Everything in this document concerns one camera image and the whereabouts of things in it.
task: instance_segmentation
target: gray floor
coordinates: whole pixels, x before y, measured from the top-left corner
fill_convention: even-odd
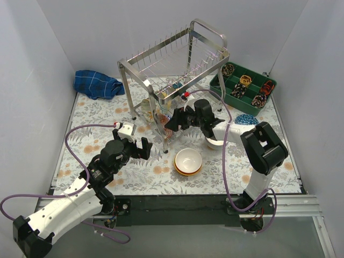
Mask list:
[[[276,218],[270,229],[256,237],[214,225],[120,229],[130,233],[130,243],[117,244],[80,224],[46,257],[324,257],[310,217]]]

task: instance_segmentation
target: floral table surface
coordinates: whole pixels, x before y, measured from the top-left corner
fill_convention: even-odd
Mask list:
[[[199,84],[209,88],[212,76],[203,79]],[[147,93],[136,82],[130,83],[134,105],[147,97]],[[164,84],[156,80],[157,85]],[[230,106],[233,120],[241,111]],[[217,112],[219,118],[228,119],[223,109]],[[256,117],[259,122],[270,123],[278,136],[285,143],[284,135],[274,105],[268,100],[264,109]],[[112,100],[92,100],[79,94],[71,127],[83,124],[113,124],[115,121],[130,122],[131,115],[125,95],[115,96]],[[225,187],[222,176],[221,150],[210,149],[204,136],[198,128],[189,129],[185,135],[173,142],[168,154],[164,154],[159,137],[143,121],[137,119],[135,137],[147,137],[153,142],[150,159],[130,159],[129,163],[114,176],[114,180],[107,188],[114,195],[182,195],[182,194],[224,194]],[[71,134],[69,144],[76,155],[85,163],[98,154],[106,142],[112,139],[112,129],[102,127],[82,128]],[[184,148],[194,148],[203,158],[203,167],[200,173],[193,176],[180,175],[174,168],[175,155]],[[61,194],[69,184],[82,171],[79,163],[69,154],[64,147],[63,158],[58,173],[55,195]],[[249,164],[245,150],[242,146],[228,143],[226,150],[226,175],[232,193],[240,194],[247,186],[252,167]],[[271,180],[270,187],[277,193],[301,192],[298,179],[290,157],[277,170]]]

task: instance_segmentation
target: green compartment tray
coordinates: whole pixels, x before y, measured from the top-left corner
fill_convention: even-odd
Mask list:
[[[273,91],[276,89],[277,83],[275,80],[272,80],[271,78],[267,78],[261,74],[258,74],[254,71],[251,71],[245,67],[242,67],[238,64],[231,63],[234,66],[234,72],[230,77],[224,77],[225,86],[226,86],[226,96],[225,96],[225,103],[244,112],[247,114],[251,114],[253,116],[257,116],[259,112],[264,108],[264,106],[260,109],[254,107],[251,105],[253,98],[256,95],[260,95],[259,90],[260,88],[269,80],[273,81],[275,84],[275,87]],[[239,83],[239,79],[242,75],[247,75],[251,77],[252,83],[249,85],[248,89],[246,90],[244,96],[241,99],[235,98],[231,96],[231,92],[234,89],[234,86]],[[221,89],[220,89],[220,83],[219,78],[216,75],[210,82],[210,90],[215,91],[218,95],[221,96]]]

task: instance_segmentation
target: blue towel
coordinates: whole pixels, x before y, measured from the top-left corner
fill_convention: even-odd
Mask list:
[[[115,78],[91,70],[81,70],[75,73],[73,88],[86,94],[91,99],[112,99],[114,95],[123,95],[123,84]]]

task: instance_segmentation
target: stainless steel dish rack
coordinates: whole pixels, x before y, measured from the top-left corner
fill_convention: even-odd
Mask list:
[[[219,45],[196,32],[195,24],[200,25],[201,30],[211,37],[214,35],[219,37],[221,44]],[[167,138],[158,118],[156,102],[160,105],[167,104],[192,86],[203,89],[198,82],[216,69],[218,70],[221,97],[224,98],[226,88],[221,68],[228,62],[230,56],[226,47],[225,35],[206,22],[195,19],[190,23],[190,27],[181,28],[174,35],[166,36],[164,40],[160,39],[155,42],[154,47],[149,46],[147,50],[138,52],[131,59],[118,61],[131,116],[134,120],[139,116],[154,126],[152,129],[156,130],[162,139],[164,153],[168,152],[171,139]],[[141,103],[134,106],[126,74],[148,92],[150,111],[154,118],[152,123],[142,116]],[[158,85],[156,80],[159,80],[160,84],[162,82],[164,86]]]

